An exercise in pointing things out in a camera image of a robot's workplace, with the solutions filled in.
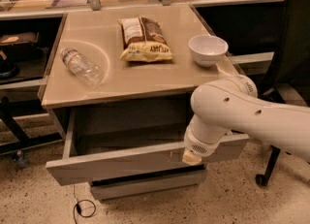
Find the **yellow foam padded gripper finger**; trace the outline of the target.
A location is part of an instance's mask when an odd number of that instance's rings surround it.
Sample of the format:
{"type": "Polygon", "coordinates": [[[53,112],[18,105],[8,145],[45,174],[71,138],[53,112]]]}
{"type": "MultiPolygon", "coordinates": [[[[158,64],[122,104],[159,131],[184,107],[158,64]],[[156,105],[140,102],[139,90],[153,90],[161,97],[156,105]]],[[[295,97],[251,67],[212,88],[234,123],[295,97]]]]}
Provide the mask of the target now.
{"type": "Polygon", "coordinates": [[[182,157],[182,162],[186,163],[190,166],[195,166],[198,165],[202,159],[198,156],[195,155],[193,152],[191,152],[188,149],[184,150],[183,157],[182,157]]]}

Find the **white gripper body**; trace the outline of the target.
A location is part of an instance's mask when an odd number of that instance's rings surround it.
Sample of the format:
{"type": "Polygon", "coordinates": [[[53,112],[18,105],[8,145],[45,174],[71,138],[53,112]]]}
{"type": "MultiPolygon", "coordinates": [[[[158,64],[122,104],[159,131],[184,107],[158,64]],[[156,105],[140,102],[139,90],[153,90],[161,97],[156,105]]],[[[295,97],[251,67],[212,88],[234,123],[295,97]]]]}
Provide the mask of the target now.
{"type": "Polygon", "coordinates": [[[222,128],[188,126],[184,136],[185,147],[199,157],[210,156],[223,137],[222,128]]]}

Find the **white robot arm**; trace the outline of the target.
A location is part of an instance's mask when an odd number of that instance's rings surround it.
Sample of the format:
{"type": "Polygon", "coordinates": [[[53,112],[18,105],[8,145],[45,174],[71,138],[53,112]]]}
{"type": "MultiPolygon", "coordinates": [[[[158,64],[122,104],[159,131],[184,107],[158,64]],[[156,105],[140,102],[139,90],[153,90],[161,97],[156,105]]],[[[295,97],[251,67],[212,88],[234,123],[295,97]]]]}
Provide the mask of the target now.
{"type": "Polygon", "coordinates": [[[259,99],[256,85],[246,76],[200,85],[192,93],[191,109],[185,154],[197,163],[210,156],[230,130],[310,161],[310,109],[259,99]]]}

